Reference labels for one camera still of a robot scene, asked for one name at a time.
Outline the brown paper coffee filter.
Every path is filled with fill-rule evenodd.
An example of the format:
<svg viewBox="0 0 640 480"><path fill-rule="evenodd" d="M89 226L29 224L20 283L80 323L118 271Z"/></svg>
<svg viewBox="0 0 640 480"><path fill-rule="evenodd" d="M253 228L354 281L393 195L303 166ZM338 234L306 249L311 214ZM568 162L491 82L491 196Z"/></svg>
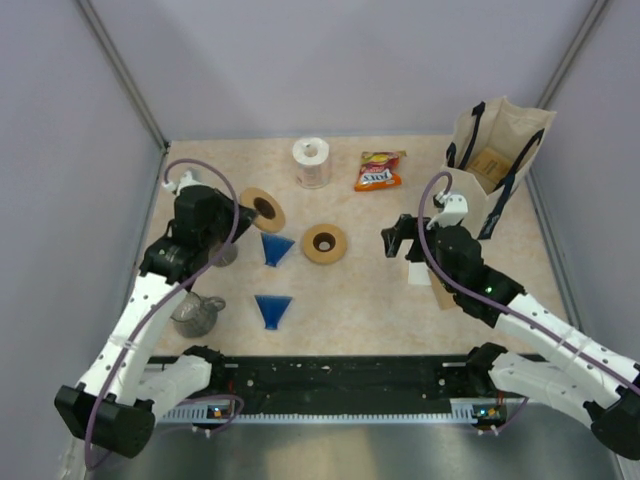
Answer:
<svg viewBox="0 0 640 480"><path fill-rule="evenodd" d="M446 288L438 279L437 275L432 271L429 271L428 274L431 281L431 288L436 298L439 309L442 311L447 311L457 308L458 305L454 301L453 294L446 290Z"/></svg>

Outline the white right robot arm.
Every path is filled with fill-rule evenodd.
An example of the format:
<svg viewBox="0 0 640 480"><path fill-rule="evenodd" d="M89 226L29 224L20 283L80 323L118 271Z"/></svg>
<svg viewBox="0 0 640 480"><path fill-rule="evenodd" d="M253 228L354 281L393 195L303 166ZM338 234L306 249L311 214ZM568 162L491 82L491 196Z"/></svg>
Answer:
<svg viewBox="0 0 640 480"><path fill-rule="evenodd" d="M487 265L462 226L429 229L411 215L382 230L385 255L411 241L406 260L425 263L464 313L532 347L532 362L495 345L469 356L466 380L476 394L496 389L543 403L584 424L612 452L639 458L639 363L599 344Z"/></svg>

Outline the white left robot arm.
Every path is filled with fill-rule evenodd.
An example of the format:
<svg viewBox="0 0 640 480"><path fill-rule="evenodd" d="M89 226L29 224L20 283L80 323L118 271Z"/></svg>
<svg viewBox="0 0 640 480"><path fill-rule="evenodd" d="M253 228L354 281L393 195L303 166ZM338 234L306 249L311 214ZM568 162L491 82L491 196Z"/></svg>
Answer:
<svg viewBox="0 0 640 480"><path fill-rule="evenodd" d="M171 314L208 268L211 249L231 246L256 216L216 188L180 188L174 217L146 249L109 339L78 382L56 393L54 406L74 437L133 458L158 418L198 391L212 397L224 390L227 374L203 348L185 353L163 374L141 377Z"/></svg>

